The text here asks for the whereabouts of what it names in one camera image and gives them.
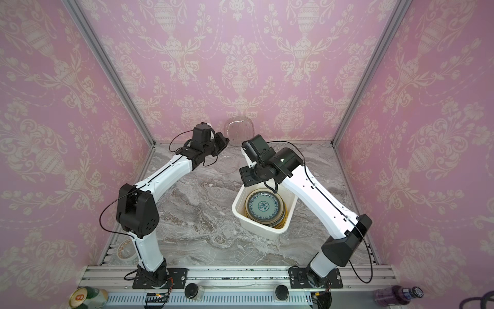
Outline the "clear glass plate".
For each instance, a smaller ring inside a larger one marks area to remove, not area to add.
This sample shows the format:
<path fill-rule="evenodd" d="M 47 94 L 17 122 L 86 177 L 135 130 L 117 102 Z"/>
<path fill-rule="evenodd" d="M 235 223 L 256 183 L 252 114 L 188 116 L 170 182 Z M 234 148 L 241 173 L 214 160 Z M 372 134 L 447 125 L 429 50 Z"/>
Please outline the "clear glass plate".
<path fill-rule="evenodd" d="M 219 156 L 213 168 L 223 174 L 238 173 L 245 163 L 241 148 L 226 148 Z"/>
<path fill-rule="evenodd" d="M 229 146 L 239 147 L 255 135 L 252 120 L 247 116 L 231 117 L 224 125 L 223 135 L 229 139 Z"/>

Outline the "white plastic bin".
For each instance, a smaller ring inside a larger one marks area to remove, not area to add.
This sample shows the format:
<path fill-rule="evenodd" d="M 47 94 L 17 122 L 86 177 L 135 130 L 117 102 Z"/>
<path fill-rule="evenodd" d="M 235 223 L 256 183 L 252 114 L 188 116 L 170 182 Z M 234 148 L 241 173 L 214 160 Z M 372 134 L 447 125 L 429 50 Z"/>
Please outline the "white plastic bin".
<path fill-rule="evenodd" d="M 241 187 L 234 200 L 234 203 L 232 204 L 232 212 L 234 216 L 239 219 L 242 228 L 250 231 L 251 233 L 257 234 L 258 236 L 262 236 L 270 240 L 276 240 L 281 234 L 285 233 L 288 230 L 298 198 L 285 187 L 281 185 L 278 186 L 276 194 L 278 194 L 284 201 L 287 215 L 283 227 L 281 229 L 274 229 L 271 227 L 267 227 L 266 225 L 259 224 L 246 217 L 244 209 L 246 199 L 251 192 L 257 189 L 271 191 L 263 183 L 247 188 Z"/>

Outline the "small dark green plate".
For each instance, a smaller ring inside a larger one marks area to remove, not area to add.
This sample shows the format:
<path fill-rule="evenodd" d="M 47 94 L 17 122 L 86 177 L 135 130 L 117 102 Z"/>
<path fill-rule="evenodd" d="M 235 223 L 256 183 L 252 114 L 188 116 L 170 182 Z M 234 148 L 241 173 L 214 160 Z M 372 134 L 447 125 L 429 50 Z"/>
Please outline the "small dark green plate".
<path fill-rule="evenodd" d="M 281 202 L 271 191 L 254 191 L 246 202 L 246 213 L 252 220 L 273 221 L 281 213 Z"/>

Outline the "cream plate with leaf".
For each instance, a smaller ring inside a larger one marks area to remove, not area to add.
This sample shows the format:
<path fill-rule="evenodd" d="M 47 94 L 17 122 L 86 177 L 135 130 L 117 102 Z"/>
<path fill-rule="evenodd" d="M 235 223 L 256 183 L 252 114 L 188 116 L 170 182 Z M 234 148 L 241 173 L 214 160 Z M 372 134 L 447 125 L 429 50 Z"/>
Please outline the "cream plate with leaf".
<path fill-rule="evenodd" d="M 268 221 L 268 222 L 260 222 L 260 221 L 257 221 L 257 220 L 253 220 L 253 221 L 255 221 L 255 222 L 259 223 L 259 224 L 262 224 L 262 225 L 266 225 L 267 227 L 271 227 L 271 228 L 274 228 L 274 229 L 281 229 L 283 227 L 283 225 L 284 225 L 284 222 L 286 221 L 287 210 L 286 210 L 286 206 L 285 206 L 285 203 L 282 200 L 282 198 L 278 194 L 275 194 L 275 195 L 278 197 L 278 199 L 281 202 L 281 213 L 280 213 L 280 215 L 275 220 L 273 220 L 273 221 Z M 247 204 L 247 202 L 245 202 L 245 205 L 244 205 L 245 213 L 246 213 L 246 204 Z"/>

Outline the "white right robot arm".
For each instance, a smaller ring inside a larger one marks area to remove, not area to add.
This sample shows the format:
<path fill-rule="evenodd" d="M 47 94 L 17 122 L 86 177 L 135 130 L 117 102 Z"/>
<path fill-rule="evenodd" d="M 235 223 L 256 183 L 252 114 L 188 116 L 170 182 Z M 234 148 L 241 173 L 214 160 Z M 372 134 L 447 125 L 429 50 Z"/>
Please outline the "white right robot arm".
<path fill-rule="evenodd" d="M 339 202 L 311 173 L 305 156 L 294 144 L 275 151 L 270 142 L 256 135 L 241 147 L 247 161 L 239 170 L 245 187 L 274 181 L 275 187 L 284 187 L 300 199 L 327 229 L 329 238 L 306 267 L 310 285 L 323 287 L 331 271 L 350 264 L 365 243 L 372 220 Z"/>

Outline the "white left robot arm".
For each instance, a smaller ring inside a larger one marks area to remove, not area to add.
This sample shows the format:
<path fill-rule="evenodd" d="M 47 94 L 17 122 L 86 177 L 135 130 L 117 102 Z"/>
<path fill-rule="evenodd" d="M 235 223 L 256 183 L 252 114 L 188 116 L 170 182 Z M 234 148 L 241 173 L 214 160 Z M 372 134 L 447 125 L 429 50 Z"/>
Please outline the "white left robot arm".
<path fill-rule="evenodd" d="M 171 281 L 156 235 L 160 220 L 156 203 L 182 177 L 203 165 L 207 157 L 217 158 L 230 142 L 206 122 L 190 132 L 192 138 L 175 150 L 158 171 L 134 185 L 124 184 L 119 190 L 116 220 L 137 253 L 136 279 L 151 288 L 165 288 Z"/>

